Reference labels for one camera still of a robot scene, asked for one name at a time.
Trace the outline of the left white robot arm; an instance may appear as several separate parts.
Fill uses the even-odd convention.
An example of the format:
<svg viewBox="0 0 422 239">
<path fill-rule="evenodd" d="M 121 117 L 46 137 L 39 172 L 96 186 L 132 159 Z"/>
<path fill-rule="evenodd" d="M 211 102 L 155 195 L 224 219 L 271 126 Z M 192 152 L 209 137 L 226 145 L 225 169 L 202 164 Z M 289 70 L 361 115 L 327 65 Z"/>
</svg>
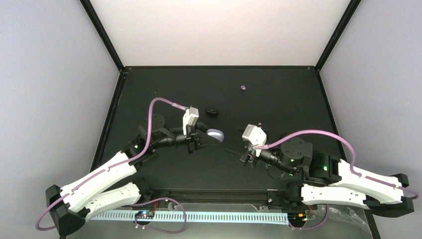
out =
<svg viewBox="0 0 422 239">
<path fill-rule="evenodd" d="M 65 186 L 52 185 L 45 191 L 47 213 L 59 236 L 78 231 L 95 216 L 137 203 L 150 203 L 152 191 L 144 178 L 129 179 L 158 157 L 160 147 L 185 145 L 188 153 L 222 143 L 224 134 L 198 121 L 199 114 L 186 110 L 182 127 L 168 129 L 162 115 L 150 113 L 146 128 L 110 160 L 81 179 Z"/>
</svg>

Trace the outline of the black earbud charging case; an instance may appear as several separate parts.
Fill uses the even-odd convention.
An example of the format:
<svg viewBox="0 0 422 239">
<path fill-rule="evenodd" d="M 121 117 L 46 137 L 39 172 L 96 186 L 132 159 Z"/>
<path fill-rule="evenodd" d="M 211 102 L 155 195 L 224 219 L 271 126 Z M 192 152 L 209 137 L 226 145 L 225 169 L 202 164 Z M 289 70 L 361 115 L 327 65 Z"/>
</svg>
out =
<svg viewBox="0 0 422 239">
<path fill-rule="evenodd" d="M 219 110 L 215 108 L 206 108 L 206 114 L 209 116 L 217 116 L 219 114 Z"/>
</svg>

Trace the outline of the lavender earbud charging case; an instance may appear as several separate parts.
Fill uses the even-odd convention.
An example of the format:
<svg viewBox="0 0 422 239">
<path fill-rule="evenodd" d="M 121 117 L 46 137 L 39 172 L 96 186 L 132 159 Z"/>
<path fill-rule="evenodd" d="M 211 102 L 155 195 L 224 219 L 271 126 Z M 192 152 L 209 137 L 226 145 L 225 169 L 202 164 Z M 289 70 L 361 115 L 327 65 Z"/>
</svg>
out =
<svg viewBox="0 0 422 239">
<path fill-rule="evenodd" d="M 210 128 L 206 131 L 206 134 L 217 139 L 219 142 L 223 142 L 224 133 L 219 129 Z"/>
</svg>

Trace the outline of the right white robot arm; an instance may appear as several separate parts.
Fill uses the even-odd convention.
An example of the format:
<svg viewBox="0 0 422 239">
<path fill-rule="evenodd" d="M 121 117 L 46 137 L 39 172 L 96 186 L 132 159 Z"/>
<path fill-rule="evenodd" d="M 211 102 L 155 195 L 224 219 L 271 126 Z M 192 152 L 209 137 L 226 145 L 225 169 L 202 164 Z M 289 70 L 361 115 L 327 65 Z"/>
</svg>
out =
<svg viewBox="0 0 422 239">
<path fill-rule="evenodd" d="M 262 162 L 291 176 L 292 181 L 281 190 L 281 199 L 269 199 L 271 204 L 291 211 L 320 204 L 359 207 L 386 218 L 414 211 L 407 175 L 384 176 L 356 168 L 353 160 L 314 150 L 302 139 L 305 134 L 324 135 L 347 144 L 339 135 L 317 129 L 300 130 L 267 143 L 266 132 L 250 124 L 242 135 L 246 151 L 228 153 L 244 165 L 255 167 Z"/>
</svg>

